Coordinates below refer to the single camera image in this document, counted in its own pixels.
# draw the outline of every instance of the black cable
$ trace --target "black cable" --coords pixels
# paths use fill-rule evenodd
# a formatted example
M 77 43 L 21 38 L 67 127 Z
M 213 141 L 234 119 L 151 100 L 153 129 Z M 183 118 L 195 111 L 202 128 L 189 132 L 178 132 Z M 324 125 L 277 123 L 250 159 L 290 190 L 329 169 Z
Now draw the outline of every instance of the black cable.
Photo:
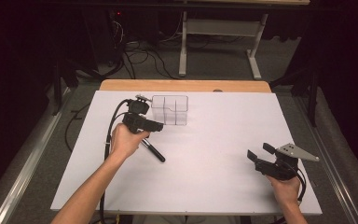
M 109 72 L 103 74 L 102 76 L 104 78 L 112 76 L 114 73 L 118 72 L 123 67 L 123 63 L 124 62 L 122 60 L 118 60 L 116 67 L 114 69 L 110 70 Z
M 234 39 L 232 40 L 223 40 L 223 39 L 216 39 L 214 37 L 216 37 L 217 35 L 215 36 L 211 36 L 211 42 L 212 43 L 223 43 L 223 44 L 230 44 L 230 43 L 234 43 L 234 42 L 237 42 L 239 40 L 242 40 L 244 39 L 244 36 L 236 36 Z
M 156 57 L 153 56 L 152 54 L 149 54 L 149 55 L 150 55 L 150 57 L 151 57 L 151 58 L 154 60 L 154 62 L 155 62 L 155 68 L 156 68 L 157 73 L 159 73 L 162 77 L 169 77 L 169 76 L 167 76 L 167 75 L 162 74 L 162 73 L 158 70 Z
M 162 58 L 159 56 L 159 54 L 158 54 L 155 50 L 151 49 L 150 51 L 154 52 L 154 53 L 158 56 L 158 58 L 161 60 L 161 62 L 162 62 L 162 68 L 163 68 L 164 71 L 167 73 L 168 77 L 170 77 L 170 78 L 172 78 L 172 79 L 180 79 L 180 78 L 178 78 L 178 77 L 173 77 L 173 76 L 171 76 L 170 72 L 168 72 L 167 68 L 165 67 L 165 62 L 164 62 L 164 60 L 162 60 Z
M 182 39 L 178 40 L 178 37 L 170 39 L 170 40 L 166 40 L 164 42 L 160 42 L 159 44 L 167 46 L 167 47 L 176 47 L 176 46 L 180 46 L 182 44 Z
M 293 168 L 289 163 L 285 161 L 282 161 L 282 163 L 286 166 L 286 168 L 289 168 L 291 171 L 293 171 L 294 174 L 296 174 L 296 177 L 300 180 L 301 192 L 298 195 L 297 200 L 301 203 L 307 188 L 307 179 L 305 178 L 304 174 L 300 169 L 297 168 L 297 170 L 295 170 L 295 168 Z M 285 218 L 281 217 L 280 219 L 276 220 L 271 224 L 282 224 L 283 222 L 285 222 Z
M 115 217 L 105 217 L 104 219 L 105 220 L 111 220 L 111 221 L 113 221 L 112 223 L 116 223 L 116 218 Z M 90 224 L 98 224 L 100 222 L 101 222 L 101 220 L 97 219 L 97 220 L 91 222 Z
M 136 79 L 135 70 L 133 69 L 133 66 L 132 66 L 132 61 L 130 60 L 130 57 L 129 57 L 129 55 L 127 54 L 126 51 L 124 51 L 124 54 L 125 54 L 126 57 L 127 57 L 127 61 L 129 61 L 129 63 L 130 63 L 131 70 L 132 70 L 132 74 L 133 74 L 133 79 Z
M 112 116 L 112 119 L 110 120 L 110 123 L 109 123 L 109 128 L 108 128 L 108 131 L 107 131 L 107 135 L 106 135 L 106 142 L 105 142 L 105 151 L 104 151 L 104 155 L 103 155 L 103 160 L 105 161 L 107 159 L 107 157 L 109 156 L 109 151 L 110 151 L 110 144 L 111 144 L 111 139 L 112 139 L 112 127 L 113 127 L 113 124 L 115 123 L 115 120 L 118 118 L 118 116 L 122 115 L 122 114 L 125 114 L 125 113 L 122 113 L 120 115 L 117 116 L 117 112 L 118 110 L 121 108 L 122 105 L 124 105 L 125 103 L 129 103 L 131 100 L 123 100 L 120 102 L 120 104 L 118 104 L 118 106 L 116 107 L 116 110 L 115 110 L 115 113 L 113 114 Z M 104 195 L 105 195 L 105 192 L 103 193 L 103 196 L 101 196 L 101 200 L 100 200 L 100 221 L 102 224 L 105 224 L 104 222 Z
M 133 51 L 135 49 L 139 49 L 141 47 L 141 42 L 140 41 L 133 41 L 133 43 L 137 43 L 138 46 L 134 47 L 133 49 L 126 49 L 126 51 Z
M 149 55 L 150 55 L 147 51 L 140 51 L 140 52 L 134 52 L 133 54 L 130 54 L 129 57 L 132 57 L 132 56 L 135 55 L 135 54 L 145 54 L 146 57 L 145 57 L 144 59 L 142 59 L 142 60 L 141 60 L 140 62 L 138 62 L 138 63 L 135 63 L 135 62 L 131 61 L 132 64 L 144 63 L 144 62 L 146 62 L 146 60 L 149 58 Z
M 205 47 L 207 47 L 209 44 L 211 43 L 211 37 L 208 36 L 208 38 L 206 38 L 206 43 L 204 45 L 202 45 L 201 47 L 191 47 L 189 44 L 187 44 L 187 47 L 190 49 L 203 49 Z
M 126 71 L 127 71 L 127 73 L 129 74 L 129 76 L 130 76 L 130 79 L 134 79 L 134 78 L 132 78 L 130 69 L 127 67 L 126 64 L 124 64 L 124 67 L 126 68 Z
M 75 120 L 75 119 L 81 119 L 81 118 L 78 118 L 78 114 L 84 110 L 85 108 L 87 108 L 91 103 L 88 103 L 86 105 L 84 105 L 83 107 L 81 107 L 79 110 L 73 110 L 71 112 L 75 113 L 72 118 L 69 120 L 68 124 L 66 125 L 66 128 L 65 128 L 65 134 L 64 134 L 64 138 L 65 138 L 65 144 L 66 146 L 68 147 L 69 151 L 72 153 L 73 149 L 69 146 L 69 142 L 68 142 L 68 130 L 69 130 L 69 127 L 71 126 L 72 122 Z

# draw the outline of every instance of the hand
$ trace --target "hand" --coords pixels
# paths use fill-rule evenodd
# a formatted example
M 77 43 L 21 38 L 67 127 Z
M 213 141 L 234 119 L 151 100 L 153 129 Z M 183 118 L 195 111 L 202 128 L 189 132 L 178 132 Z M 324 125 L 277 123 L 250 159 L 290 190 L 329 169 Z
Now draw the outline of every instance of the hand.
M 274 188 L 275 199 L 282 206 L 296 204 L 298 206 L 297 197 L 300 189 L 300 180 L 293 177 L 290 180 L 277 180 L 274 177 L 266 175 Z
M 111 152 L 126 160 L 138 148 L 142 139 L 150 135 L 150 132 L 131 133 L 126 125 L 119 123 L 112 131 Z

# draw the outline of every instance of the table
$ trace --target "table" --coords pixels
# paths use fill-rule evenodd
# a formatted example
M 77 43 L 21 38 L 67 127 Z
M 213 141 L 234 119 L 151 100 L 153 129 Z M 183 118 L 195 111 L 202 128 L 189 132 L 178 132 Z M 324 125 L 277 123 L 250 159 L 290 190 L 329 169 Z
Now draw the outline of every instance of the table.
M 293 142 L 277 98 L 267 85 L 264 81 L 106 80 L 94 95 L 51 209 L 61 209 L 102 163 L 103 141 L 118 102 L 141 93 L 187 95 L 187 125 L 165 125 L 163 131 L 149 137 L 166 157 L 164 163 L 143 146 L 126 160 L 106 190 L 106 211 L 132 215 L 280 214 L 269 182 L 246 158 L 247 149 L 251 149 L 260 158 L 264 154 L 263 159 L 274 160 L 261 149 L 264 141 L 277 147 Z M 211 92 L 216 89 L 224 92 Z M 219 117 L 226 113 L 229 116 Z M 305 171 L 302 162 L 299 167 Z M 322 213 L 312 188 L 308 188 L 301 209 L 305 215 Z
M 263 4 L 263 5 L 308 5 L 309 0 L 184 0 L 187 2 L 206 3 L 241 3 L 241 4 Z M 260 71 L 255 60 L 255 53 L 261 40 L 268 14 L 263 14 L 260 21 L 227 21 L 227 20 L 199 20 L 188 19 L 187 12 L 183 12 L 182 25 L 182 47 L 179 61 L 179 76 L 186 76 L 187 64 L 187 34 L 198 35 L 234 35 L 248 36 L 254 39 L 252 49 L 247 49 L 246 54 L 251 65 L 254 79 L 261 79 Z
M 42 7 L 65 7 L 65 8 L 76 8 L 76 7 L 102 7 L 102 8 L 117 8 L 122 10 L 168 10 L 168 11 L 195 11 L 195 12 L 221 12 L 224 10 L 227 13 L 230 12 L 260 12 L 262 14 L 268 14 L 274 11 L 280 12 L 290 12 L 293 10 L 302 10 L 304 13 L 314 13 L 318 12 L 318 9 L 309 8 L 309 7 L 302 7 L 303 5 L 308 5 L 310 0 L 232 0 L 230 3 L 222 2 L 221 0 L 211 0 L 215 4 L 208 4 L 208 0 L 200 0 L 201 4 L 185 4 L 183 1 L 173 1 L 169 3 L 128 3 L 128 2 L 94 2 L 94 1 L 85 1 L 85 2 L 78 2 L 78 1 L 49 1 L 49 0 L 42 0 L 38 5 Z M 183 47 L 181 50 L 181 54 L 186 54 L 184 51 L 186 47 Z M 256 61 L 249 58 L 249 62 L 254 69 L 253 73 L 257 74 L 258 67 L 256 65 Z M 186 70 L 186 56 L 182 55 L 180 59 L 181 69 Z M 82 70 L 87 74 L 91 75 L 92 77 L 96 77 L 98 79 L 103 79 L 102 76 L 95 71 L 86 69 L 84 66 L 79 66 L 71 63 L 71 66 L 74 66 L 76 69 Z M 56 68 L 57 77 L 59 77 L 59 67 Z M 56 95 L 56 104 L 61 104 L 61 96 L 57 94 L 61 94 L 60 90 L 60 79 L 55 78 L 54 88 L 55 88 L 55 95 Z

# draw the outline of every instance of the clear plastic container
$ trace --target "clear plastic container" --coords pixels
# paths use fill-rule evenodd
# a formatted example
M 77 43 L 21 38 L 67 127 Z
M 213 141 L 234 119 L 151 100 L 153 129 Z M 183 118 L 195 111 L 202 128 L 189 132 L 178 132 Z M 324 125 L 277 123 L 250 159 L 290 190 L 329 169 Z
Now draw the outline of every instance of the clear plastic container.
M 152 98 L 153 118 L 166 125 L 187 124 L 188 97 L 185 95 L 155 95 Z

